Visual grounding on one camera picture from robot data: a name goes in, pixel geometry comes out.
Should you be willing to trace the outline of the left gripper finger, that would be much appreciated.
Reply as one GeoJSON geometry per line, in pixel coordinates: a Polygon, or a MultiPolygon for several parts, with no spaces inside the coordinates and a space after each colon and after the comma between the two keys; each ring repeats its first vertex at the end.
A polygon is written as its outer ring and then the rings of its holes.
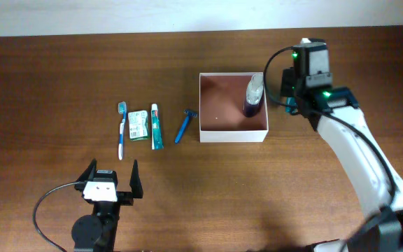
{"type": "Polygon", "coordinates": [[[132,167],[132,174],[129,181],[129,186],[131,188],[132,197],[135,199],[142,199],[143,198],[143,187],[141,184],[141,179],[139,176],[139,165],[137,160],[134,161],[132,167]]]}
{"type": "Polygon", "coordinates": [[[96,169],[97,169],[97,160],[94,158],[88,165],[87,169],[78,177],[76,181],[77,182],[92,181],[96,169]]]}

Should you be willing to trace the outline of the dark blue clear-cap bottle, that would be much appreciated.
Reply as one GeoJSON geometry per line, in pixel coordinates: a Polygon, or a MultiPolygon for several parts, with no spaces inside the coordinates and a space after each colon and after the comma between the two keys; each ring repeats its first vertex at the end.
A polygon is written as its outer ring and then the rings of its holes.
{"type": "Polygon", "coordinates": [[[247,118],[255,116],[260,110],[260,102],[264,92],[263,73],[256,73],[251,77],[247,88],[246,98],[243,103],[243,114],[247,118]]]}

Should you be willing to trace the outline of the teal mouthwash bottle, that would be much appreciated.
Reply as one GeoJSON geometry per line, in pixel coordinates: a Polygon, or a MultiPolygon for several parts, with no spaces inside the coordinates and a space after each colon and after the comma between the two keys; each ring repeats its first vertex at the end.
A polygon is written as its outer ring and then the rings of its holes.
{"type": "Polygon", "coordinates": [[[297,112],[297,104],[294,97],[288,97],[285,103],[285,112],[290,115],[295,114],[297,112]]]}

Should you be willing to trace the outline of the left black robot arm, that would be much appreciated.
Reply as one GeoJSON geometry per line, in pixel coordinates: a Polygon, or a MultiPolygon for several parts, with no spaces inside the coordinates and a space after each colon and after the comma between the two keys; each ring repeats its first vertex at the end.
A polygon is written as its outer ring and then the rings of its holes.
{"type": "Polygon", "coordinates": [[[93,206],[92,213],[80,217],[71,230],[74,251],[113,251],[120,219],[120,208],[131,206],[143,197],[138,162],[134,161],[129,181],[130,191],[118,191],[118,177],[113,170],[97,169],[92,160],[78,177],[74,188],[93,206]]]}

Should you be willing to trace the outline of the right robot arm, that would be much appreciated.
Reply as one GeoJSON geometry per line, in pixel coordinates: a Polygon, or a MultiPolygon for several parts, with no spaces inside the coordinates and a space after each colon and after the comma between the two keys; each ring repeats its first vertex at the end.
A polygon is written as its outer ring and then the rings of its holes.
{"type": "Polygon", "coordinates": [[[347,239],[322,241],[310,251],[403,251],[403,179],[369,130],[347,87],[333,87],[324,40],[303,38],[290,47],[295,109],[334,151],[365,217],[347,239]]]}

